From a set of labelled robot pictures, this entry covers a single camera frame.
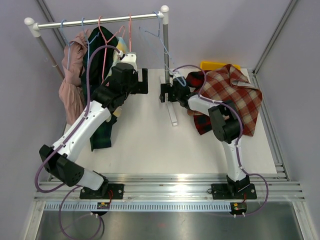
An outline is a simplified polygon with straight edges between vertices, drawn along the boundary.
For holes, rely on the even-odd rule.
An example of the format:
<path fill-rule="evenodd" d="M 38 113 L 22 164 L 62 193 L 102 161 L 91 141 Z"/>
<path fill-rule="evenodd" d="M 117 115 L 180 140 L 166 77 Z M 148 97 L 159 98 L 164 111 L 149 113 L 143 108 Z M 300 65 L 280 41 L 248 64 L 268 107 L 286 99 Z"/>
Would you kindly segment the red black plaid skirt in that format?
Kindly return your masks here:
<path fill-rule="evenodd" d="M 208 76 L 208 72 L 210 72 L 210 70 L 205 70 L 204 72 L 206 73 L 207 77 L 206 77 L 205 90 L 203 90 L 201 94 L 206 98 L 212 99 L 213 97 L 210 96 L 210 94 L 207 91 L 207 89 L 211 87 L 210 81 L 212 80 L 212 78 Z M 197 93 L 204 83 L 204 74 L 201 71 L 193 71 L 187 75 L 185 80 L 186 80 L 187 86 L 190 88 L 194 88 L 193 91 Z M 197 113 L 192 110 L 187 110 L 187 114 L 193 117 L 195 128 L 200 135 L 203 135 L 212 130 L 211 121 L 207 115 L 202 113 Z"/>

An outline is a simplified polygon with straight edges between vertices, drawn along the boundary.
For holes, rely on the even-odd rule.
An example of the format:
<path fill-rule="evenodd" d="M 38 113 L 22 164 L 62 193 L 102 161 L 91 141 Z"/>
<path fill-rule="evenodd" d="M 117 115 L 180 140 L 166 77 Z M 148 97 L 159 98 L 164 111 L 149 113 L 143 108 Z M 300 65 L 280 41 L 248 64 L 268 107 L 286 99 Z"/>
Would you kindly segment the pastel tie-dye garment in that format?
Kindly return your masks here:
<path fill-rule="evenodd" d="M 122 37 L 117 37 L 118 43 L 116 48 L 121 51 L 123 54 L 126 54 L 129 52 L 129 49 L 125 43 L 125 40 Z M 112 55 L 112 65 L 109 69 L 109 72 L 105 78 L 105 80 L 107 79 L 107 77 L 112 75 L 112 67 L 114 67 L 118 62 L 119 62 L 119 57 L 118 57 L 118 52 L 115 50 L 113 55 Z M 118 118 L 121 115 L 121 107 L 118 107 L 114 113 L 112 114 L 114 117 Z"/>

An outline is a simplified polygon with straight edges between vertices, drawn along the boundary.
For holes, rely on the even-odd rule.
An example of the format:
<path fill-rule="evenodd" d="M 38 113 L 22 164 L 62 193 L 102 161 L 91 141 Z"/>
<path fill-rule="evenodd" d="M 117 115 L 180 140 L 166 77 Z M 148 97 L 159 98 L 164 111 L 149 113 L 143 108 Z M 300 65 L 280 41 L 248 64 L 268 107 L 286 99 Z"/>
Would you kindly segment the dark green plaid skirt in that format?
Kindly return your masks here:
<path fill-rule="evenodd" d="M 105 45 L 105 40 L 109 40 L 114 34 L 105 27 L 96 27 L 88 37 L 89 50 L 83 57 L 83 67 L 86 70 L 88 60 L 92 53 Z M 93 58 L 89 69 L 89 87 L 92 94 L 102 83 L 102 77 L 107 77 L 113 65 L 113 48 L 107 48 L 107 52 L 100 50 Z M 109 122 L 103 122 L 90 137 L 91 150 L 110 148 L 112 146 L 111 133 L 113 125 L 117 122 L 117 117 L 112 116 Z"/>

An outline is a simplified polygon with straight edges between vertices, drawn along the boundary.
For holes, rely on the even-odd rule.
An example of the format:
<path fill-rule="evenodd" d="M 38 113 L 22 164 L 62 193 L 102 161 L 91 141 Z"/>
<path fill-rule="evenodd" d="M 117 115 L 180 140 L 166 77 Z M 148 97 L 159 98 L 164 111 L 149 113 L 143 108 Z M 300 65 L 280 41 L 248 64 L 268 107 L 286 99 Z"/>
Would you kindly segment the red beige plaid skirt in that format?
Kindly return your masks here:
<path fill-rule="evenodd" d="M 244 125 L 243 134 L 255 134 L 259 110 L 263 100 L 262 92 L 254 87 L 248 78 L 234 65 L 226 64 L 216 70 L 193 71 L 186 77 L 186 83 L 194 92 L 217 101 L 233 101 Z"/>

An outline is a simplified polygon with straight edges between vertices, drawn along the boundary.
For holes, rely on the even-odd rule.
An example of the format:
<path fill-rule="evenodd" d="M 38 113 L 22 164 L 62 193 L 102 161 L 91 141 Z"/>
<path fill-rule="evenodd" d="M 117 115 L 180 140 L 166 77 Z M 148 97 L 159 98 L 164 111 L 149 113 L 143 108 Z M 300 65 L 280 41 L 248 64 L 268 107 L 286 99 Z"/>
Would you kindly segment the pink hanger with plaid skirt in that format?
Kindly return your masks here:
<path fill-rule="evenodd" d="M 128 22 L 128 49 L 129 52 L 132 52 L 132 15 L 129 13 L 129 22 Z"/>

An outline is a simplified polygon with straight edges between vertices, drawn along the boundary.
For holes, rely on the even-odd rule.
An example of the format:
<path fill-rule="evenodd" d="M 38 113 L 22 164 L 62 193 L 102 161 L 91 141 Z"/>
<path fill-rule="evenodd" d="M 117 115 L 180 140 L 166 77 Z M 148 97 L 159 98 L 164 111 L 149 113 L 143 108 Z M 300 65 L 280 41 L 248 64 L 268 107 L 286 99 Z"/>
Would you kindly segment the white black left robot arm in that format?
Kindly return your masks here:
<path fill-rule="evenodd" d="M 108 195 L 109 181 L 100 173 L 76 163 L 83 147 L 95 131 L 111 118 L 129 95 L 148 93 L 148 69 L 142 69 L 142 80 L 129 63 L 117 63 L 111 76 L 92 93 L 87 108 L 70 129 L 52 146 L 39 150 L 44 169 L 63 184 L 81 186 L 87 199 Z"/>

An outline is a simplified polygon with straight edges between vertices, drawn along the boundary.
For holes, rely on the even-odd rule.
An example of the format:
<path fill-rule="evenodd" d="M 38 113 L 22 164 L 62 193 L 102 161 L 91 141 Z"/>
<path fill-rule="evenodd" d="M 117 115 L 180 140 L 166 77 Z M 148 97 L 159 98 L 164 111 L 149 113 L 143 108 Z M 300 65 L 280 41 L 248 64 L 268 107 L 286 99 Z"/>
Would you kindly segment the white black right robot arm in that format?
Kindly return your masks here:
<path fill-rule="evenodd" d="M 250 177 L 241 164 L 241 137 L 243 123 L 234 103 L 230 100 L 212 100 L 191 92 L 175 78 L 172 83 L 160 85 L 159 99 L 178 102 L 181 107 L 204 114 L 210 118 L 214 136 L 223 146 L 227 162 L 226 183 L 213 183 L 208 190 L 214 200 L 242 199 L 251 184 Z"/>

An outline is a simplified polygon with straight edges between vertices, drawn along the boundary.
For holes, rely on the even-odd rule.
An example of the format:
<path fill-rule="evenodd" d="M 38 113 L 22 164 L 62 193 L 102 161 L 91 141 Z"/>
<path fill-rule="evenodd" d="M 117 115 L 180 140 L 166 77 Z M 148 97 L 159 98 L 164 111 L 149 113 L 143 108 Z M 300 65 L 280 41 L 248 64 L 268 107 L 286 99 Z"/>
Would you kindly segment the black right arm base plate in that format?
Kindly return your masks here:
<path fill-rule="evenodd" d="M 231 192 L 227 183 L 213 183 L 207 189 L 207 193 L 212 195 L 214 200 L 256 200 L 258 198 L 255 185 L 252 183 L 236 192 Z"/>

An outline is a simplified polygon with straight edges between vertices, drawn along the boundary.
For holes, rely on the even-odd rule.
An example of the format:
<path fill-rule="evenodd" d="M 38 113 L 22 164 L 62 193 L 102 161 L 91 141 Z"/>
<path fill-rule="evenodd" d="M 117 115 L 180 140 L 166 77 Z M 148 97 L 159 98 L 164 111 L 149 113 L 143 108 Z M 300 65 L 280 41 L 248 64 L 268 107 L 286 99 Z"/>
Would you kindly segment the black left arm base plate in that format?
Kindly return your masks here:
<path fill-rule="evenodd" d="M 122 200 L 124 195 L 124 184 L 105 183 L 98 190 L 84 187 L 80 191 L 79 198 L 82 200 Z"/>

